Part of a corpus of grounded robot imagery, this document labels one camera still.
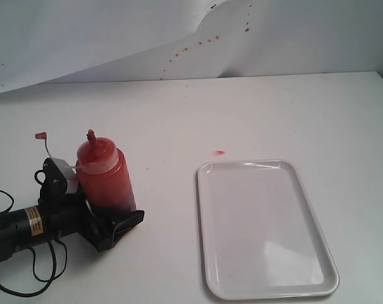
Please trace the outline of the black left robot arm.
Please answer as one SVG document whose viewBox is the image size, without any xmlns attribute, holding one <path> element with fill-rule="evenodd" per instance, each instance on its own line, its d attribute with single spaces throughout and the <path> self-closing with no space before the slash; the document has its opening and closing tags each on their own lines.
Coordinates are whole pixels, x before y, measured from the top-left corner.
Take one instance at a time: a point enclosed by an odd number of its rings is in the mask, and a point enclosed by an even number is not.
<svg viewBox="0 0 383 304">
<path fill-rule="evenodd" d="M 98 252 L 112 249 L 144 220 L 144 211 L 109 216 L 93 212 L 84 193 L 57 196 L 41 190 L 39 204 L 0 213 L 0 263 L 14 253 L 71 234 L 80 234 Z"/>
</svg>

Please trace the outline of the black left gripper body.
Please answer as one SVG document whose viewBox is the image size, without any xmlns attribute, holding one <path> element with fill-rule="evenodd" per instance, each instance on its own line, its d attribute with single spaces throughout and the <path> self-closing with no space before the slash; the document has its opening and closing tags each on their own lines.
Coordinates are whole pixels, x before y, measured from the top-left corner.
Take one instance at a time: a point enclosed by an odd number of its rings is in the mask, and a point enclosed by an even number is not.
<svg viewBox="0 0 383 304">
<path fill-rule="evenodd" d="M 80 234 L 98 252 L 115 246 L 114 221 L 87 204 L 83 191 L 57 195 L 42 186 L 38 199 L 44 231 L 51 239 Z"/>
</svg>

